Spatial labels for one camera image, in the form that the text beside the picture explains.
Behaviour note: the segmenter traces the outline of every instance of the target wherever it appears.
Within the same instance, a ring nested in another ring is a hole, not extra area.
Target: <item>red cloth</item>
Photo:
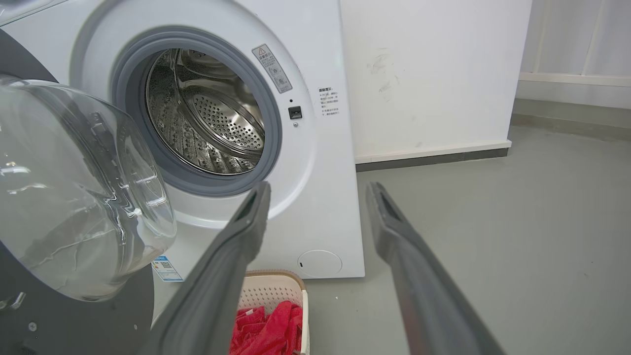
[[[300,353],[302,308],[281,302],[269,316],[265,308],[239,310],[232,330],[230,355],[292,355]]]

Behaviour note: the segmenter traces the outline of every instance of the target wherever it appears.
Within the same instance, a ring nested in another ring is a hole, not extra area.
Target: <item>gray floor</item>
[[[366,278],[308,280],[311,353],[405,354],[380,181],[507,354],[631,352],[631,143],[516,128],[506,158],[358,174]]]

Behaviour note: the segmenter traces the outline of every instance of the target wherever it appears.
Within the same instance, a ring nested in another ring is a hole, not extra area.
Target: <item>warning label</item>
[[[332,116],[339,114],[339,98],[338,92],[333,88],[319,88],[320,108],[323,116]]]
[[[257,57],[263,68],[268,72],[269,77],[272,78],[279,93],[289,91],[292,89],[292,84],[285,75],[285,71],[278,64],[276,57],[272,54],[271,50],[266,44],[260,45],[252,50],[252,53]]]

